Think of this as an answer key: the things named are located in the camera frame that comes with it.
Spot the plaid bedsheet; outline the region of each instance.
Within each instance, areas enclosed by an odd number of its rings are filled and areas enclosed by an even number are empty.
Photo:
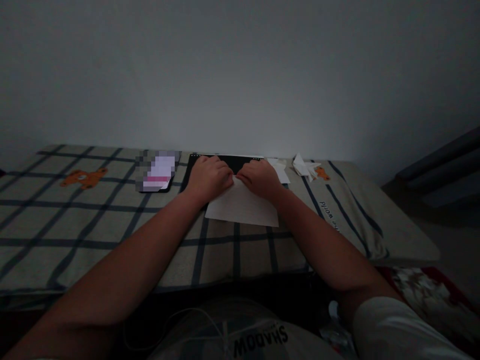
[[[0,179],[0,296],[65,292],[171,201],[190,153],[181,154],[169,192],[139,193],[137,157],[149,154],[154,152],[51,145]],[[329,180],[309,183],[287,166],[290,190],[369,259],[391,256],[384,240],[395,241],[398,227],[410,220],[351,163],[315,162]],[[106,172],[98,175],[101,169]],[[75,170],[98,176],[97,184],[61,186]],[[155,291],[311,270],[281,221],[272,228],[204,215],[193,222]],[[418,229],[410,232],[412,241],[422,236]]]

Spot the white paper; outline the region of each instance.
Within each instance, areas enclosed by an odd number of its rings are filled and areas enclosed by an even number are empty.
[[[275,164],[279,162],[278,159],[272,158],[272,157],[269,157],[269,158],[267,158],[266,160],[267,160],[268,163],[269,163],[270,165],[272,165],[272,166],[275,166]]]
[[[295,169],[296,173],[300,176],[308,177],[310,182],[319,177],[315,169],[320,165],[322,165],[320,162],[305,163],[300,156],[300,153],[297,153],[295,159],[293,159],[293,168]]]
[[[293,167],[300,176],[308,176],[310,174],[300,153],[296,154],[295,159],[293,159]]]
[[[233,178],[233,186],[206,208],[208,219],[234,223],[270,226],[278,228],[279,216],[275,207],[267,200],[252,193],[244,183]]]
[[[277,158],[267,158],[266,160],[275,169],[276,174],[278,176],[278,180],[280,180],[280,183],[281,184],[290,184],[290,179],[287,176],[287,173],[285,172],[285,165],[280,163]]]

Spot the cartoon bear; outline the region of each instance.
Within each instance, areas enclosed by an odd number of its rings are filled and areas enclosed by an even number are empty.
[[[101,167],[95,172],[75,170],[75,171],[72,171],[64,181],[62,181],[60,186],[66,187],[67,185],[70,185],[70,184],[80,183],[80,184],[83,184],[83,186],[80,189],[82,190],[91,189],[99,183],[100,179],[104,177],[107,171],[108,170],[105,167]]]

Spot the dark floor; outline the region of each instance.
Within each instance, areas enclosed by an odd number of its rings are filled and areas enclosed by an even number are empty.
[[[223,296],[252,299],[273,311],[280,319],[296,324],[316,335],[329,321],[330,289],[316,275],[278,274],[250,281],[238,281],[199,289],[151,294],[125,322],[125,334],[132,348],[145,348],[161,337],[165,321],[179,310],[197,307]],[[0,358],[42,315],[41,311],[0,313]],[[172,318],[170,329],[181,315]],[[130,351],[120,332],[111,359],[145,359],[148,351]]]

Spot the white cable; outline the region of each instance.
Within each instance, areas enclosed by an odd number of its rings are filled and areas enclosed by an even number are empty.
[[[167,329],[167,324],[170,321],[170,319],[173,318],[175,315],[178,315],[178,314],[184,313],[186,311],[190,311],[190,310],[197,310],[197,311],[201,312],[202,314],[204,314],[208,318],[208,320],[210,320],[213,327],[216,329],[218,335],[223,340],[223,351],[224,351],[225,358],[227,358],[227,353],[228,353],[228,355],[230,355],[230,359],[233,359],[234,357],[232,356],[232,353],[230,352],[230,349],[229,349],[228,334],[226,334],[225,337],[224,337],[222,335],[222,332],[218,328],[217,324],[215,323],[215,321],[213,321],[213,319],[210,317],[210,315],[205,310],[203,310],[201,308],[198,308],[198,307],[187,307],[187,308],[184,308],[183,310],[177,311],[177,312],[173,313],[172,315],[170,315],[168,317],[168,319],[166,320],[165,324],[163,325],[163,331],[162,331],[160,339],[156,343],[154,343],[153,345],[150,345],[150,346],[147,346],[147,347],[137,347],[137,348],[131,347],[129,345],[129,343],[127,342],[127,334],[126,334],[126,331],[125,331],[126,327],[125,327],[125,323],[123,323],[123,342],[125,343],[126,348],[130,351],[146,351],[146,350],[153,349],[154,347],[157,347],[158,345],[160,345],[160,343],[162,342],[162,340],[165,337],[165,331]],[[191,337],[191,338],[186,339],[185,341],[211,340],[211,339],[212,339],[212,337],[203,336],[203,337]]]

